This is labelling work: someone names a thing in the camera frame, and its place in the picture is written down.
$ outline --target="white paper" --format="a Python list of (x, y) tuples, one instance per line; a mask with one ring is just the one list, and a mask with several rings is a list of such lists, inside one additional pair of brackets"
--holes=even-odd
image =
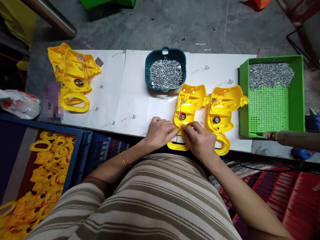
[(114, 132), (135, 136), (146, 136), (149, 98), (141, 93), (121, 91)]
[[(146, 136), (154, 116), (173, 122), (180, 89), (164, 93), (149, 89), (145, 82), (145, 60), (151, 51), (139, 50), (79, 50), (92, 54), (104, 62), (101, 74), (90, 80), (92, 91), (86, 94), (91, 106), (86, 113), (64, 111), (63, 124), (82, 126), (116, 133)], [(204, 84), (207, 95), (219, 87), (238, 84), (238, 68), (248, 58), (243, 54), (189, 54), (186, 55), (186, 84)], [(196, 112), (195, 120), (204, 125), (204, 108)], [(233, 112), (235, 127), (225, 132), (231, 150), (251, 151), (251, 139), (240, 139), (238, 110)]]

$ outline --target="woman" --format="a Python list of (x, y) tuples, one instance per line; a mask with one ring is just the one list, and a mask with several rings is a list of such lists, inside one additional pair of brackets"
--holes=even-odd
[[(241, 239), (222, 198), (196, 163), (173, 154), (147, 156), (174, 138), (175, 128), (154, 117), (146, 138), (69, 189), (27, 239)], [(192, 153), (248, 226), (249, 238), (292, 239), (266, 203), (216, 154), (216, 135), (198, 122), (182, 130)], [(110, 184), (130, 168), (106, 199)]]

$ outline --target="stack of yellow toy parts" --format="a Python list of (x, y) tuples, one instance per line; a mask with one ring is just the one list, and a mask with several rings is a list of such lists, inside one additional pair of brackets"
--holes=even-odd
[[(63, 81), (63, 109), (74, 112), (88, 111), (90, 102), (85, 94), (91, 90), (89, 80), (95, 74), (101, 73), (92, 55), (75, 52), (66, 43), (48, 48), (48, 55), (55, 76)], [(74, 106), (82, 102), (83, 107)]]
[(30, 192), (17, 201), (7, 203), (1, 209), (11, 208), (0, 215), (0, 239), (22, 240), (51, 212), (61, 197), (72, 156), (75, 136), (42, 131), (41, 140), (30, 146), (37, 151)]
[[(220, 156), (226, 155), (230, 150), (230, 141), (223, 134), (231, 130), (234, 125), (231, 122), (232, 112), (239, 107), (248, 104), (249, 100), (243, 96), (239, 85), (231, 88), (216, 87), (211, 97), (206, 96), (204, 85), (190, 86), (182, 85), (179, 95), (177, 109), (174, 115), (174, 123), (180, 129), (182, 124), (194, 121), (195, 112), (205, 107), (205, 127), (208, 131), (217, 135), (217, 141), (222, 144), (221, 149), (215, 149)], [(174, 144), (170, 141), (167, 146), (173, 150), (187, 151), (188, 145)]]

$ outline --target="metal screw pile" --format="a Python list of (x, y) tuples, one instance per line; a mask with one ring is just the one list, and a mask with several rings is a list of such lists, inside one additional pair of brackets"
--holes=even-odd
[(262, 86), (289, 87), (294, 77), (294, 71), (288, 63), (259, 63), (249, 65), (250, 89)]
[(152, 88), (178, 88), (183, 81), (182, 75), (181, 64), (176, 60), (158, 60), (150, 67)]

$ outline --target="striped dress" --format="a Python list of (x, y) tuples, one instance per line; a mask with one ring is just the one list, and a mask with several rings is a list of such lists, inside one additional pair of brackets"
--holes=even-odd
[(91, 183), (69, 189), (27, 239), (241, 239), (196, 163), (172, 154), (142, 160), (107, 199)]

